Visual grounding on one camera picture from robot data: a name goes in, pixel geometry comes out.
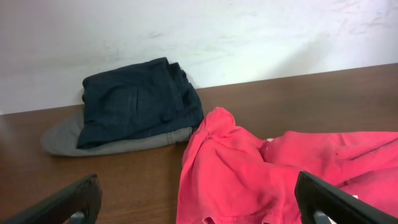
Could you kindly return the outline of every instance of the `gray cloth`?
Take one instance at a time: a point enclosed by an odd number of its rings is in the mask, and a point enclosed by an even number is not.
[[[99,156],[167,146],[188,141],[192,135],[192,127],[187,127],[148,138],[116,141],[82,150],[76,148],[76,143],[83,129],[83,120],[81,110],[47,130],[41,139],[42,148],[58,156]]]

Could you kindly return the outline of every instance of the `red shirt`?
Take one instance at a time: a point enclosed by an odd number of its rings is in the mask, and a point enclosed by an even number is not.
[[[177,224],[301,223],[294,196],[301,170],[398,217],[398,133],[288,131],[269,142],[216,108],[182,162]]]

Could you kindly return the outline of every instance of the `folded clothing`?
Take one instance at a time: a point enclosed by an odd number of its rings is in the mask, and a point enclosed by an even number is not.
[[[217,108],[183,155],[177,223],[301,223],[301,170],[398,217],[398,133],[288,131],[269,142]]]
[[[83,86],[79,149],[194,127],[203,120],[199,96],[187,75],[166,58],[92,75]]]
[[[192,134],[192,128],[187,127],[148,138],[115,141],[89,150],[82,150],[76,148],[76,142],[82,129],[83,110],[47,130],[41,139],[42,148],[58,156],[100,156],[184,142],[188,141]]]

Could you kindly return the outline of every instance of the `brown table surface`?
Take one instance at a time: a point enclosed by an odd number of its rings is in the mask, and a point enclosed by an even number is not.
[[[398,64],[218,86],[198,90],[207,114],[230,111],[257,137],[398,131]],[[175,223],[186,144],[100,157],[53,157],[42,133],[81,106],[0,116],[0,220],[90,173],[103,201],[97,223]]]

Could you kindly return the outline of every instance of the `white wall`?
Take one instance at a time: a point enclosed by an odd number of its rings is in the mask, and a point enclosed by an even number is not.
[[[166,56],[198,88],[398,62],[397,0],[0,0],[0,111]]]

